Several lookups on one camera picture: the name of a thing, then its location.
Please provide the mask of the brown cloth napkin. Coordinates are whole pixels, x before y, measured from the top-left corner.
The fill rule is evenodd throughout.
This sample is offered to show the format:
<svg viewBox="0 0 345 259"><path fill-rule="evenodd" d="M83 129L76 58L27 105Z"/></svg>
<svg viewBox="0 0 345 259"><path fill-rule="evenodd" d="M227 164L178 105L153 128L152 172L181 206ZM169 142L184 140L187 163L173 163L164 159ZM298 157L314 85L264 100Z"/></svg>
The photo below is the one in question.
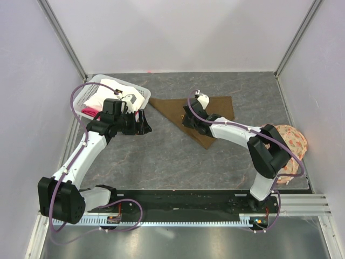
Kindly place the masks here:
<svg viewBox="0 0 345 259"><path fill-rule="evenodd" d="M187 134L191 139L208 149L216 139L199 134L195 129L190 129L182 124L181 115L185 115L183 106L187 104L186 99L156 99L150 98L149 103L165 116L170 122ZM234 120L232 97L210 97L210 102L206 108L208 114L219 114L229 120Z"/></svg>

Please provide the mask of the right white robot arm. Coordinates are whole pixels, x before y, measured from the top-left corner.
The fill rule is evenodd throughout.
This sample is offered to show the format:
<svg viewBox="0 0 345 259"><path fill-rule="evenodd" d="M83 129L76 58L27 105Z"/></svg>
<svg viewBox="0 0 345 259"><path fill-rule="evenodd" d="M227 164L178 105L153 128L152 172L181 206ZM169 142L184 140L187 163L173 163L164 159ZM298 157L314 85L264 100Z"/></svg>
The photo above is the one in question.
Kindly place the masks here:
<svg viewBox="0 0 345 259"><path fill-rule="evenodd" d="M197 99L192 99L183 108L183 126L196 130L201 135L227 140L248 149L257 174L250 188L247 206L255 213L264 209L278 172L292 157L278 130L270 124L250 127L217 114L209 115Z"/></svg>

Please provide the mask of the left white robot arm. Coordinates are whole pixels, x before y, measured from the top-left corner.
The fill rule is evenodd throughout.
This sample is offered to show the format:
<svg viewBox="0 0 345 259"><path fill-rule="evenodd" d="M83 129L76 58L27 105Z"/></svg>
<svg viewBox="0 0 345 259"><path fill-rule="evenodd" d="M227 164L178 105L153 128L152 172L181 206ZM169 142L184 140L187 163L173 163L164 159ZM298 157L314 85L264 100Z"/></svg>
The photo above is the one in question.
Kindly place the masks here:
<svg viewBox="0 0 345 259"><path fill-rule="evenodd" d="M112 138L122 135L144 135L151 132L144 110L130 111L128 105L117 99L106 99L103 110L87 125L76 150L53 174L38 182L40 212L43 216L61 222L76 224L83 214L102 208L113 212L118 207L115 189L97 185L81 191L81 183L90 166Z"/></svg>

